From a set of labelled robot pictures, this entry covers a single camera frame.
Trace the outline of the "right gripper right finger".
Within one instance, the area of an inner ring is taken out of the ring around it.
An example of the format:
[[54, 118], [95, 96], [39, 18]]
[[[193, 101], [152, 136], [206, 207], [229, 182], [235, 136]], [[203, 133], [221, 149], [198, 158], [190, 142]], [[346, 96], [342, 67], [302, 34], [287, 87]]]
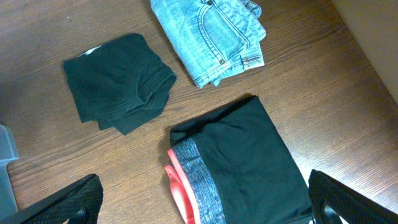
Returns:
[[308, 183], [313, 216], [318, 224], [397, 224], [396, 213], [324, 172], [312, 170]]

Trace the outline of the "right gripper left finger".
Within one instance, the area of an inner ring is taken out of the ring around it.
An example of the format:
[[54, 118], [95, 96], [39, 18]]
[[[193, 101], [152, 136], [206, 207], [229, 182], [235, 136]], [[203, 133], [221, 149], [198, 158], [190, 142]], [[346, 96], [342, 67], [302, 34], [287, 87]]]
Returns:
[[96, 174], [1, 220], [1, 224], [97, 224], [103, 187]]

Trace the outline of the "black shorts with red trim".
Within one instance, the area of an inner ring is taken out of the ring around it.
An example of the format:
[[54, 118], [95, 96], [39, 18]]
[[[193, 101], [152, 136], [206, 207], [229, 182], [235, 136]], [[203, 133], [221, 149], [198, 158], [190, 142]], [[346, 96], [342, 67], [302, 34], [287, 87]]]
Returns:
[[309, 223], [308, 188], [257, 96], [174, 126], [170, 190], [185, 223]]

